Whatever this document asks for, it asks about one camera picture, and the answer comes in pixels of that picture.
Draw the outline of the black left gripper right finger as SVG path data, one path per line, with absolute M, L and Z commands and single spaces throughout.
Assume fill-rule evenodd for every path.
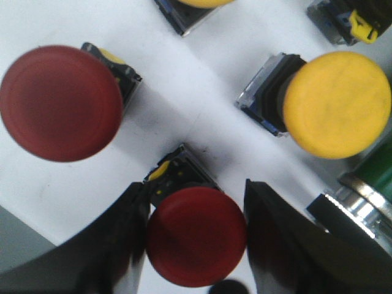
M 319 197 L 321 224 L 267 183 L 246 181 L 248 259 L 258 293 L 390 293 L 391 256 Z

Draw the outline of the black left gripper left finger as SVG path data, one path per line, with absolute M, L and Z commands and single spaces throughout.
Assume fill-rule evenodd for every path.
M 149 216 L 132 183 L 94 222 L 40 257 L 1 274 L 1 293 L 137 293 Z

